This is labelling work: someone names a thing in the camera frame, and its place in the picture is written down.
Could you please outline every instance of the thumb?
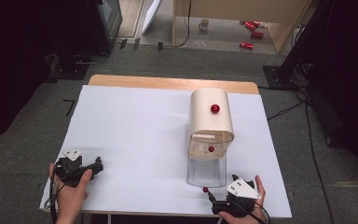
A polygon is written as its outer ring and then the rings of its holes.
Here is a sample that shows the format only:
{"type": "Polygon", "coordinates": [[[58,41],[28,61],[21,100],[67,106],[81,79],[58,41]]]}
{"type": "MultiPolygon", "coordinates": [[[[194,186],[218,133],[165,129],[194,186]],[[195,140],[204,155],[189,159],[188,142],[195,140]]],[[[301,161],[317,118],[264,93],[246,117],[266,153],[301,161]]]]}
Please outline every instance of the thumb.
{"type": "Polygon", "coordinates": [[[87,170],[86,172],[84,172],[76,188],[80,191],[86,191],[86,187],[90,182],[91,176],[92,176],[92,170],[87,170]]]}
{"type": "Polygon", "coordinates": [[[227,212],[219,212],[219,216],[222,217],[228,224],[233,224],[235,217],[227,212]]]}

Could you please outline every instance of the red knob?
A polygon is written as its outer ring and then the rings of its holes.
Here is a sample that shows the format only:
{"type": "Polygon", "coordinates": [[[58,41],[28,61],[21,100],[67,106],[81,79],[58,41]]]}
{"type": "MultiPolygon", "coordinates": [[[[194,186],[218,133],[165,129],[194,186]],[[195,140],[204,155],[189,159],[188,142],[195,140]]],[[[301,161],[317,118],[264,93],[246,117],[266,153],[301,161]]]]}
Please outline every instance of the red knob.
{"type": "Polygon", "coordinates": [[[219,105],[212,105],[211,106],[211,112],[214,114],[217,114],[220,110],[220,106],[219,105]]]}

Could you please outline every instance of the gray carpet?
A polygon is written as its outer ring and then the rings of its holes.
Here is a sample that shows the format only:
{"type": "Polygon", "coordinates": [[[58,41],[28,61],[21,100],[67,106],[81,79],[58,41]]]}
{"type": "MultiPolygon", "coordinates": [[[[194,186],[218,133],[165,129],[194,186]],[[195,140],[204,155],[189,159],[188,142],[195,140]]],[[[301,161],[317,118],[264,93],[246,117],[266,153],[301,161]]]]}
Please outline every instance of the gray carpet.
{"type": "MultiPolygon", "coordinates": [[[[103,62],[89,67],[84,81],[44,83],[0,136],[0,223],[51,223],[38,209],[48,178],[65,137],[70,103],[94,74],[184,77],[252,81],[267,86],[262,65],[280,65],[283,56],[200,49],[115,47],[103,62]]],[[[267,117],[298,100],[291,91],[260,90],[267,117]]],[[[330,216],[312,160],[305,106],[268,122],[293,218],[271,223],[330,223],[330,216]]],[[[315,157],[335,223],[358,223],[358,159],[345,148],[325,145],[325,132],[310,107],[315,157]]]]}

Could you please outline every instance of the wooden table edge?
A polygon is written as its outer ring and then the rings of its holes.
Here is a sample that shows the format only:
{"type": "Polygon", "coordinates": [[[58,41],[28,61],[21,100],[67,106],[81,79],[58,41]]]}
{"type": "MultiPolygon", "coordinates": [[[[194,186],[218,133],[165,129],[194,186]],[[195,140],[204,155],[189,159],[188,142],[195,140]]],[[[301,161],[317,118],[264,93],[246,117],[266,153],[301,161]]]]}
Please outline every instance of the wooden table edge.
{"type": "Polygon", "coordinates": [[[188,91],[194,91],[199,88],[219,88],[226,92],[259,94],[257,85],[254,82],[171,77],[134,77],[97,74],[90,78],[89,85],[188,91]]]}

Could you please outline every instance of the person's left hand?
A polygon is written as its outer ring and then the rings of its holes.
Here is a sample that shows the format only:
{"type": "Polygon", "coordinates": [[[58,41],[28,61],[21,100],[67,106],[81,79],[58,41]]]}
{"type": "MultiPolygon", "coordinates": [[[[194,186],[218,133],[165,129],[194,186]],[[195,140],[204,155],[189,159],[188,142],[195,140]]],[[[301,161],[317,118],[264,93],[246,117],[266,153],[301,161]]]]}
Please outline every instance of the person's left hand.
{"type": "MultiPolygon", "coordinates": [[[[50,164],[50,176],[53,172],[54,164],[50,164]]],[[[60,223],[74,223],[80,208],[83,205],[84,199],[88,196],[86,187],[90,182],[92,175],[91,170],[87,170],[80,179],[76,188],[64,186],[57,195],[57,204],[59,206],[57,224],[60,223]]],[[[57,191],[64,185],[62,181],[55,175],[54,181],[57,180],[57,191]]]]}

